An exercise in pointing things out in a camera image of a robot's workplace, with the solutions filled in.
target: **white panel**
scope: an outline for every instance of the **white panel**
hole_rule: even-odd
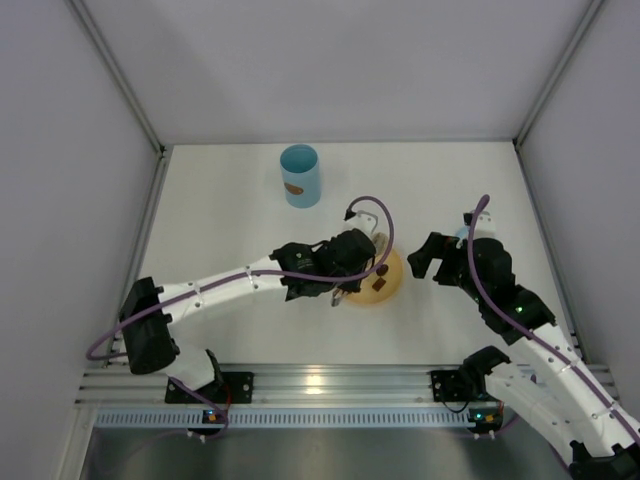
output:
[[[576,323],[640,415],[640,2],[609,2],[524,145]]]
[[[547,302],[566,327],[558,294],[511,143],[315,144],[323,196],[310,209],[284,198],[278,155],[286,145],[179,146],[173,152],[142,267],[159,283],[225,272],[288,242],[316,243],[342,230],[358,195],[377,195],[404,256],[431,231],[455,233],[483,193],[518,281]],[[359,208],[378,212],[373,204]],[[381,230],[386,223],[380,221]],[[457,288],[411,277],[371,308],[329,295],[225,312],[189,340],[224,363],[459,364],[502,339]]]
[[[46,479],[155,162],[64,2],[1,2],[0,62],[0,470]]]
[[[166,143],[512,138],[586,0],[89,0]]]

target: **brown food item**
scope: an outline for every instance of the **brown food item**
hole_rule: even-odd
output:
[[[376,292],[379,292],[380,290],[382,290],[382,287],[384,287],[386,283],[387,281],[381,277],[376,280],[373,285],[371,285],[371,288],[373,288]]]
[[[376,270],[376,273],[378,274],[379,277],[384,277],[387,272],[389,271],[389,265],[381,265],[380,268],[378,268],[378,270]]]
[[[287,191],[289,193],[292,193],[293,195],[302,195],[304,193],[304,190],[302,188],[291,185],[290,183],[285,182],[284,188],[286,188]]]

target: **table surface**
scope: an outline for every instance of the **table surface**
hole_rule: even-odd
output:
[[[323,191],[305,210],[284,198],[278,158],[286,146],[175,147],[141,277],[183,282],[248,264],[290,241],[328,239],[342,230],[349,201],[360,195],[387,204],[396,249],[406,256],[431,231],[454,234],[462,213],[488,193],[487,210],[513,257],[517,281],[547,303],[567,333],[510,143],[313,144]],[[362,208],[377,211],[372,204]],[[330,295],[249,304],[212,319],[198,342],[224,363],[445,365],[487,345],[504,346],[464,292],[430,280],[436,268],[425,280],[405,268],[399,293],[380,306],[332,308]]]

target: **metal corner post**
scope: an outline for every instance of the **metal corner post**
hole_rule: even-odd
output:
[[[584,14],[571,34],[567,45],[564,47],[562,54],[544,82],[544,85],[536,96],[536,100],[527,112],[522,126],[518,130],[518,134],[514,139],[516,152],[519,152],[520,147],[526,140],[529,132],[533,129],[536,120],[548,104],[557,87],[560,85],[560,82],[571,65],[572,60],[584,44],[587,34],[595,24],[607,3],[608,0],[591,0],[589,2]]]
[[[144,131],[149,143],[158,154],[164,152],[164,146],[160,143],[158,135],[156,134],[149,118],[142,109],[142,106],[137,99],[131,85],[125,77],[122,69],[118,65],[113,52],[109,48],[107,41],[100,32],[100,29],[93,19],[91,12],[84,3],[84,0],[64,0],[72,15],[80,25],[80,28],[87,36],[89,42],[96,49],[98,57],[102,61],[103,65],[107,69],[107,72],[116,87],[120,91],[122,98],[131,110],[131,113],[138,121],[140,128]]]

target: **blue object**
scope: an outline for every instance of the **blue object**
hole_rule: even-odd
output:
[[[280,170],[287,202],[309,208],[320,200],[318,154],[309,145],[291,145],[280,155]]]

